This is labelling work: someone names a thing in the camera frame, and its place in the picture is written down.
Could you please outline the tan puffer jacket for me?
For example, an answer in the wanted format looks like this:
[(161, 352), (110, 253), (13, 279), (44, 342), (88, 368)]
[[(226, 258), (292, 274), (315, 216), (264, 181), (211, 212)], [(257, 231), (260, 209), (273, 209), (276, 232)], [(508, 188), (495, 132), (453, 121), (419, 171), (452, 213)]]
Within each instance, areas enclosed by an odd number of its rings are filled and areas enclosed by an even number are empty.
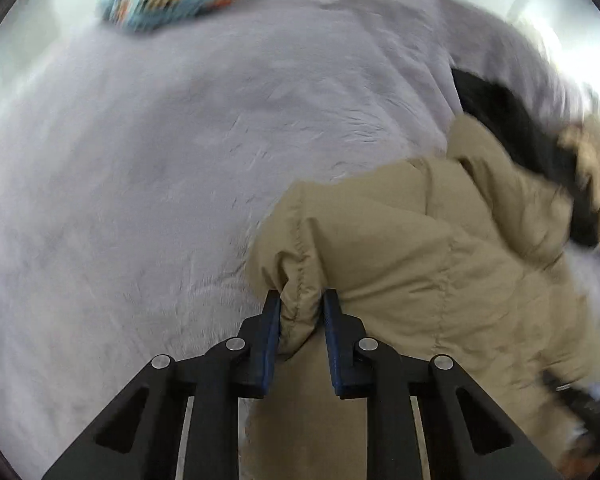
[(361, 479), (366, 407), (330, 383), (318, 302), (404, 356), (452, 356), (557, 463), (576, 422), (540, 374), (600, 378), (600, 322), (566, 256), (572, 206), (513, 163), (474, 118), (446, 154), (401, 160), (334, 184), (297, 182), (263, 222), (246, 272), (277, 290), (280, 360), (251, 410), (244, 463), (255, 479)]

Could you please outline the lavender plush bed blanket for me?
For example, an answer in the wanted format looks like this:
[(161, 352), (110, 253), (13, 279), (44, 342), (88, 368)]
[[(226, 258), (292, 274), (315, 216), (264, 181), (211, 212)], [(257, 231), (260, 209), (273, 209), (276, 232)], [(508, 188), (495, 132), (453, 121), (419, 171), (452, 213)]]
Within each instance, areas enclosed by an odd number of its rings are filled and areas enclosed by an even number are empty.
[(251, 245), (297, 182), (446, 154), (452, 70), (556, 140), (579, 89), (458, 0), (236, 0), (73, 38), (0, 111), (0, 450), (39, 479), (158, 353), (196, 356), (265, 295)]

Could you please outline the black garment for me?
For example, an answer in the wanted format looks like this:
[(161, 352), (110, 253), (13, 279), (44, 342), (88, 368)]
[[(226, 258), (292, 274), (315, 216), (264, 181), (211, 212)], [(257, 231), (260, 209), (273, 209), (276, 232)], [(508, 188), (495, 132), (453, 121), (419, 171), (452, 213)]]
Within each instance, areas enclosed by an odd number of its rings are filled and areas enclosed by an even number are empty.
[(600, 214), (594, 210), (590, 186), (577, 177), (577, 154), (563, 148), (536, 122), (513, 92), (478, 76), (452, 70), (460, 106), (476, 118), (506, 149), (517, 165), (561, 186), (573, 201), (570, 238), (593, 248), (600, 242)]

